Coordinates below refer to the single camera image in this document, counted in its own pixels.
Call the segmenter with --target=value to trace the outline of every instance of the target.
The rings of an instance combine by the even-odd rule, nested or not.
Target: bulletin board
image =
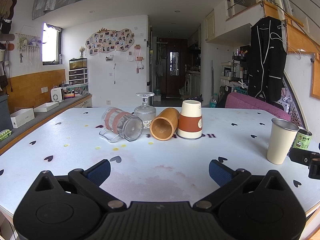
[[[121,31],[101,29],[86,40],[86,47],[91,56],[99,52],[127,51],[134,44],[133,37],[134,33],[130,29]]]

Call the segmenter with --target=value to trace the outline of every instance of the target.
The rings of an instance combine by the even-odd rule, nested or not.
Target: blue gripper pad
[[[230,182],[234,173],[235,171],[217,160],[212,160],[209,163],[209,175],[220,187]]]
[[[85,170],[82,174],[95,185],[100,186],[111,172],[110,162],[106,159]]]

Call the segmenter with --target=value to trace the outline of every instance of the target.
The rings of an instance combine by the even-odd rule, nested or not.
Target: mirror
[[[170,52],[170,75],[179,76],[179,52]]]

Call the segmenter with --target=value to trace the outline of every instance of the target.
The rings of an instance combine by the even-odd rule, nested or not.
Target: pink sofa
[[[260,109],[287,121],[290,121],[291,119],[289,114],[273,105],[235,92],[232,92],[228,95],[225,108]]]

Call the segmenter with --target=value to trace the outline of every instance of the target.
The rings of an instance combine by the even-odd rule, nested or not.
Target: wall socket
[[[41,88],[41,93],[48,92],[48,87]]]

